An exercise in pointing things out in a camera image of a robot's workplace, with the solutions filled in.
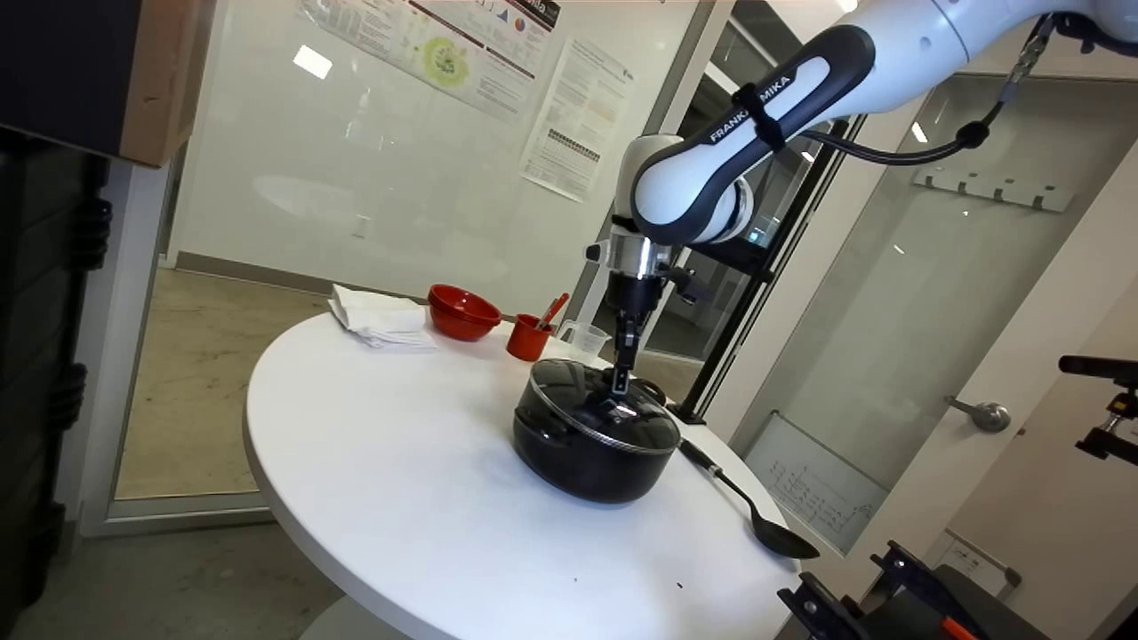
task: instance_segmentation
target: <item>pot lid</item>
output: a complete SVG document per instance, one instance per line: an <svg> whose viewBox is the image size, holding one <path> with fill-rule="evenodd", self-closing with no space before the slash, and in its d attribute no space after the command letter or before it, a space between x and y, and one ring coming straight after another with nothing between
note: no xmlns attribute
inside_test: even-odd
<svg viewBox="0 0 1138 640"><path fill-rule="evenodd" d="M530 391L567 424L601 445L643 455L681 447L681 426L656 383L632 381L630 394L611 399L610 370L569 358L542 358L530 370Z"/></svg>

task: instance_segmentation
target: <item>cable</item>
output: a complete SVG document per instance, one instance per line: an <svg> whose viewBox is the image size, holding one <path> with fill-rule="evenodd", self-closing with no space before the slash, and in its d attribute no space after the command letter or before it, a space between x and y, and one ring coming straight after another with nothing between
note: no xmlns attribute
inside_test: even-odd
<svg viewBox="0 0 1138 640"><path fill-rule="evenodd" d="M886 153L886 148L856 146L853 137L839 137L839 134L830 134L830 130L803 130L803 137L816 137L816 141L831 146L831 148L839 148L847 155L856 155L856 159L868 159L868 162L886 162L886 166L917 166L917 162L945 159L945 155L954 155L959 148L977 148L989 137L994 121L998 116L998 110L1018 95L1021 83L1039 65L1042 51L1049 47L1054 29L1058 29L1054 13L1035 22L1030 35L1024 39L1021 59L1004 79L989 114L981 121L968 121L963 127L956 127L956 137L945 141L945 146L932 146L932 148L917 148L917 153Z"/></svg>

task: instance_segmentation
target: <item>door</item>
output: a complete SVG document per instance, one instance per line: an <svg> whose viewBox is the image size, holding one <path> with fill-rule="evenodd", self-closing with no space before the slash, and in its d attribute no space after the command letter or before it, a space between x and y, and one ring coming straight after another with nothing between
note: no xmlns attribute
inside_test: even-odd
<svg viewBox="0 0 1138 640"><path fill-rule="evenodd" d="M959 76L866 130L917 148L995 90ZM1138 276L1135 110L1135 83L1039 79L977 153L839 169L707 413L825 548L807 570L831 589L861 594L886 541L932 548Z"/></svg>

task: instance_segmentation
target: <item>whiteboard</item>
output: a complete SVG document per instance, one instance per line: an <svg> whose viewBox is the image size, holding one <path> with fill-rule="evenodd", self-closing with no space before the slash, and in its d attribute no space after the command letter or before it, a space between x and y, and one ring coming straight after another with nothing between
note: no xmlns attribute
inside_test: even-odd
<svg viewBox="0 0 1138 640"><path fill-rule="evenodd" d="M535 313L576 283L692 13L696 0L562 0L535 99L492 114L319 29L304 0L221 0L172 252L396 295L447 279ZM594 182L567 196L523 162L572 44L630 86Z"/></svg>

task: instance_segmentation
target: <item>gray floor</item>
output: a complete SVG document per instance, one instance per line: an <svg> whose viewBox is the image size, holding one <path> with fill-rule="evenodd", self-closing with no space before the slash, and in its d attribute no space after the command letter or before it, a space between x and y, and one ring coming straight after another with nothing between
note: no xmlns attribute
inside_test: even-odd
<svg viewBox="0 0 1138 640"><path fill-rule="evenodd" d="M16 640L297 640L337 589L278 527L83 541Z"/></svg>

